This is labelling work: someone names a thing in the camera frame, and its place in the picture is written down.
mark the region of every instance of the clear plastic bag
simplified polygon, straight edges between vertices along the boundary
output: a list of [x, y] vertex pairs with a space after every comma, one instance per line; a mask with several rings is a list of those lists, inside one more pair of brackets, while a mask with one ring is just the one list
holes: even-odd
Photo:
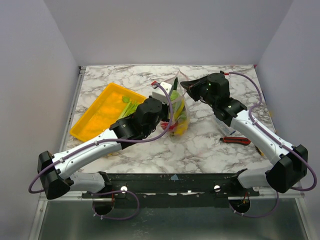
[[[173, 119], [172, 125], [169, 128], [171, 136], [182, 136], [188, 129], [190, 116], [188, 113], [188, 107], [186, 105], [185, 94], [186, 90], [180, 85], [180, 82], [189, 81], [189, 78], [180, 70], [176, 75], [164, 82], [173, 86], [170, 99], [173, 107]], [[168, 125], [168, 121], [161, 121], [160, 126], [165, 129]]]

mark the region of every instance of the green vegetable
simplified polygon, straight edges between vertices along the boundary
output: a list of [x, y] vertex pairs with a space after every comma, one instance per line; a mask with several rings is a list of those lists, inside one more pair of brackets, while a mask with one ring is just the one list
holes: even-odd
[[128, 96], [123, 96], [122, 97], [122, 102], [124, 102], [124, 103], [129, 103], [130, 102], [130, 97], [128, 97]]
[[174, 101], [176, 100], [178, 97], [180, 97], [180, 94], [177, 90], [173, 90], [170, 96], [170, 100]]
[[123, 109], [123, 111], [120, 114], [120, 116], [118, 117], [118, 119], [128, 117], [129, 115], [135, 113], [138, 106], [139, 106], [138, 102], [129, 100], [128, 104], [125, 106], [125, 108]]
[[177, 88], [178, 88], [178, 77], [176, 77], [173, 82], [173, 90], [177, 90]]
[[187, 120], [187, 112], [186, 112], [186, 110], [184, 109], [181, 113], [180, 113], [180, 115], [179, 115], [179, 117], [178, 117], [178, 123], [180, 124], [180, 123], [183, 123], [184, 121], [186, 121]]
[[[176, 100], [179, 97], [180, 97], [179, 92], [177, 90], [173, 90], [171, 93], [171, 96], [170, 96], [170, 100], [171, 100], [171, 102], [173, 102], [174, 100]], [[178, 110], [180, 108], [180, 104], [181, 104], [181, 101], [173, 103], [172, 104], [173, 110], [174, 111]]]

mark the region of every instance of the red-handled tool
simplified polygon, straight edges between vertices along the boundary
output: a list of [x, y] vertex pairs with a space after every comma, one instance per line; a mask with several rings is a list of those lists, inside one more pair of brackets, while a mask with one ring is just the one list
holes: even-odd
[[245, 146], [251, 143], [251, 141], [246, 137], [236, 137], [236, 136], [221, 137], [220, 141], [226, 144], [241, 144]]

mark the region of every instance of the yellow tray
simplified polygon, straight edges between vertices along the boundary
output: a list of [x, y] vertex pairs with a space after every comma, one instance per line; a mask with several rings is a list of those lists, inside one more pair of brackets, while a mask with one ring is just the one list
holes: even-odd
[[122, 101], [123, 96], [140, 104], [146, 99], [145, 96], [134, 91], [110, 83], [71, 128], [70, 134], [80, 141], [86, 142], [108, 129], [111, 124], [117, 121], [127, 105]]

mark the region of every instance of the marble surface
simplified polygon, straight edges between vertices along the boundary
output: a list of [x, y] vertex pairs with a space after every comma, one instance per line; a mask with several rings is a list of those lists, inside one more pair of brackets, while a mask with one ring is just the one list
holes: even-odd
[[[79, 120], [88, 107], [109, 83], [116, 83], [141, 95], [152, 92], [150, 83], [172, 78], [180, 69], [190, 80], [198, 79], [210, 73], [240, 72], [253, 78], [259, 84], [252, 65], [235, 66], [176, 66], [176, 65], [121, 65], [88, 66], [77, 101], [72, 126]], [[230, 94], [247, 107], [258, 101], [258, 94], [248, 80], [241, 76], [227, 76], [230, 82]], [[270, 162], [261, 157], [251, 143], [248, 146], [226, 144], [219, 141], [223, 134], [219, 131], [211, 108], [194, 102], [186, 95], [186, 104], [190, 114], [187, 132], [172, 138], [165, 135], [161, 139], [138, 143], [122, 151], [102, 157], [86, 165], [81, 172], [94, 173], [235, 173], [243, 168], [257, 169], [270, 166]], [[258, 119], [273, 130], [266, 104], [255, 110]], [[162, 129], [158, 126], [150, 137], [158, 135]], [[81, 142], [70, 136], [67, 148]]]

